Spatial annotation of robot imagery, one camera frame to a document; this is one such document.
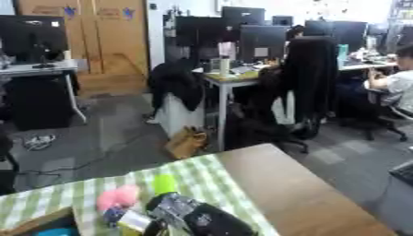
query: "chair backrest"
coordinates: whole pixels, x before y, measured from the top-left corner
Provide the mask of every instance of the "chair backrest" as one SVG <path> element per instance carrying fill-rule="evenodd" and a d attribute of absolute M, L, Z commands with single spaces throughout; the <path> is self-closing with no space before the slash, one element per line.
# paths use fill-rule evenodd
<path fill-rule="evenodd" d="M 392 107 L 393 112 L 413 121 L 413 86 L 403 92 L 400 101 Z"/>

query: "blue star logo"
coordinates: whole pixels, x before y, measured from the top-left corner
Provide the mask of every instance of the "blue star logo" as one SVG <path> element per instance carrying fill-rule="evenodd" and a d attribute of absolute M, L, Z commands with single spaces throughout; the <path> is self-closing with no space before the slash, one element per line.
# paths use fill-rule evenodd
<path fill-rule="evenodd" d="M 124 16 L 125 16 L 128 20 L 131 20 L 131 19 L 134 18 L 134 13 L 135 13 L 135 10 L 134 10 L 134 9 L 131 9 L 131 8 L 129 8 L 129 7 L 125 7 L 125 8 L 124 8 Z"/>
<path fill-rule="evenodd" d="M 64 7 L 65 13 L 70 17 L 73 18 L 76 14 L 77 9 L 75 7 L 66 6 Z"/>

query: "desk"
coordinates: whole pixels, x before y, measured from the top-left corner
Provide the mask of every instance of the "desk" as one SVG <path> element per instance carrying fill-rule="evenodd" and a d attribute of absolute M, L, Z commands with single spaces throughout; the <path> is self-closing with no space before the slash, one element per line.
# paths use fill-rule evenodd
<path fill-rule="evenodd" d="M 352 71 L 352 70 L 365 70 L 365 69 L 378 69 L 386 67 L 395 67 L 397 63 L 383 63 L 383 64 L 362 64 L 362 65 L 347 65 L 340 68 L 340 71 Z"/>
<path fill-rule="evenodd" d="M 386 68 L 395 67 L 397 63 L 385 63 L 380 65 L 364 64 L 364 65 L 348 65 L 340 68 L 340 72 L 364 70 L 369 68 Z M 202 68 L 194 70 L 195 73 L 202 73 Z M 247 72 L 240 76 L 230 75 L 227 78 L 221 77 L 218 73 L 204 74 L 204 79 L 209 83 L 219 87 L 219 116 L 218 116 L 218 150 L 225 150 L 225 123 L 227 119 L 227 102 L 228 95 L 233 88 L 245 87 L 258 84 L 258 72 Z"/>
<path fill-rule="evenodd" d="M 258 72 L 251 71 L 240 76 L 223 78 L 219 74 L 204 74 L 204 79 L 219 87 L 218 150 L 225 150 L 225 122 L 227 120 L 228 95 L 233 88 L 258 84 Z"/>
<path fill-rule="evenodd" d="M 274 228 L 281 236 L 395 236 L 373 216 L 272 145 L 175 161 L 125 176 L 3 196 L 0 229 L 73 206 L 83 235 L 108 235 L 96 210 L 97 196 L 125 183 L 138 184 L 140 200 L 146 203 L 153 196 L 149 186 L 159 173 L 172 173 L 183 195 L 235 213 L 264 236 L 277 236 Z"/>
<path fill-rule="evenodd" d="M 174 161 L 154 169 L 130 172 L 125 176 L 67 183 L 2 196 L 0 197 L 0 230 L 12 229 L 30 218 L 72 207 L 82 235 L 118 235 L 116 231 L 109 230 L 103 224 L 101 213 L 96 208 L 98 196 L 103 191 L 112 190 L 123 184 L 137 184 L 140 187 L 140 197 L 136 208 L 142 209 L 155 196 L 151 187 L 154 176 L 168 173 L 174 176 L 176 188 L 182 195 L 208 202 L 242 218 L 260 231 L 262 236 L 278 236 L 274 227 L 234 182 L 219 159 L 220 155 L 206 155 Z"/>
<path fill-rule="evenodd" d="M 64 75 L 65 72 L 77 71 L 77 60 L 64 60 L 61 62 L 53 63 L 53 68 L 35 69 L 33 65 L 11 65 L 5 70 L 0 70 L 0 77 L 36 77 L 36 76 L 49 76 L 49 75 Z M 77 107 L 77 101 L 73 92 L 72 82 L 68 74 L 65 75 L 65 83 L 69 94 L 70 104 L 73 111 L 82 119 L 83 123 L 87 123 L 88 119 L 85 114 Z"/>
<path fill-rule="evenodd" d="M 272 145 L 224 152 L 218 157 L 282 236 L 395 236 Z"/>

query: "brown paper bag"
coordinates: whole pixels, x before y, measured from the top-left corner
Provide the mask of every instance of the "brown paper bag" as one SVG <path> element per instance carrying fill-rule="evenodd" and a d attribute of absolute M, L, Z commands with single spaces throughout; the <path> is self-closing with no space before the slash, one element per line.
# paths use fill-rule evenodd
<path fill-rule="evenodd" d="M 193 127 L 184 127 L 171 138 L 165 148 L 176 159 L 187 159 L 206 143 L 207 134 L 205 132 L 197 132 Z"/>

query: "black monitor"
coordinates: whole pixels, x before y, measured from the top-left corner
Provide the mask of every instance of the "black monitor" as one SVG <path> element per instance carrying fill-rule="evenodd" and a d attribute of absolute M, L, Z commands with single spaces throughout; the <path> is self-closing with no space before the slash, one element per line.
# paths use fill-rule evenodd
<path fill-rule="evenodd" d="M 404 26 L 400 32 L 398 47 L 403 47 L 413 43 L 413 26 Z"/>
<path fill-rule="evenodd" d="M 217 46 L 224 41 L 226 27 L 222 18 L 177 17 L 179 46 Z"/>
<path fill-rule="evenodd" d="M 292 26 L 294 18 L 292 16 L 274 16 L 273 26 Z"/>
<path fill-rule="evenodd" d="M 253 63 L 257 59 L 283 58 L 288 29 L 286 26 L 242 26 L 240 59 Z"/>
<path fill-rule="evenodd" d="M 44 16 L 0 16 L 3 50 L 18 63 L 55 61 L 68 50 L 65 20 Z"/>
<path fill-rule="evenodd" d="M 387 34 L 389 27 L 385 24 L 369 24 L 367 28 L 367 35 L 369 36 L 383 36 Z"/>
<path fill-rule="evenodd" d="M 332 36 L 333 22 L 324 20 L 305 21 L 304 36 Z"/>
<path fill-rule="evenodd" d="M 333 36 L 337 44 L 347 44 L 349 52 L 364 46 L 367 23 L 358 21 L 334 21 Z"/>
<path fill-rule="evenodd" d="M 266 10 L 249 7 L 222 7 L 222 18 L 226 26 L 238 29 L 240 25 L 265 25 Z"/>

